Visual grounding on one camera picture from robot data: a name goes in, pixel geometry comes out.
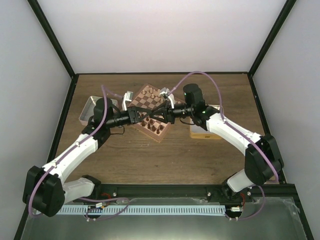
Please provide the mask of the gold tin box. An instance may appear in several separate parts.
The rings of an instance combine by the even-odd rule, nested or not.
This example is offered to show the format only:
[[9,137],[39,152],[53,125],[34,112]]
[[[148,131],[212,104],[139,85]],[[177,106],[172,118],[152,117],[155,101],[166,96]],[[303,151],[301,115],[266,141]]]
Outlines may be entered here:
[[189,118],[189,135],[192,139],[205,139],[205,140],[221,140],[222,138],[212,132],[204,130],[201,126],[195,125],[193,120]]

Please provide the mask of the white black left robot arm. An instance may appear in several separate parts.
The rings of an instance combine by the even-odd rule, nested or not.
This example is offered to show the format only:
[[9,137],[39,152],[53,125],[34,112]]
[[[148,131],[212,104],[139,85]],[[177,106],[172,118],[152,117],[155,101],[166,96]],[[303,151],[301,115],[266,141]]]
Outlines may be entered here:
[[90,175],[71,182],[66,179],[107,141],[112,128],[139,123],[140,113],[151,112],[151,109],[137,106],[120,111],[109,98],[98,99],[87,126],[76,141],[51,162],[43,167],[33,166],[27,172],[22,201],[29,215],[35,216],[33,210],[37,210],[52,217],[64,204],[80,198],[97,202],[102,196],[100,180]]

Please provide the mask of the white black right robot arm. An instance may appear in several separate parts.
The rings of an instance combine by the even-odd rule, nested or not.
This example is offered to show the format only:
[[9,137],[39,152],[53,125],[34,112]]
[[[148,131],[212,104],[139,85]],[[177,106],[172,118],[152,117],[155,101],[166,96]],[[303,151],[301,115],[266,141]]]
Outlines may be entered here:
[[197,127],[223,138],[237,148],[245,157],[244,168],[222,183],[225,200],[232,202],[243,189],[264,185],[284,167],[277,141],[271,134],[251,132],[222,117],[220,108],[206,104],[197,84],[190,83],[183,87],[184,102],[175,100],[173,95],[166,96],[168,92],[167,88],[156,89],[151,85],[144,85],[139,90],[130,106],[148,109],[152,113],[142,112],[140,115],[144,119],[136,126],[155,138],[175,119],[189,117]]

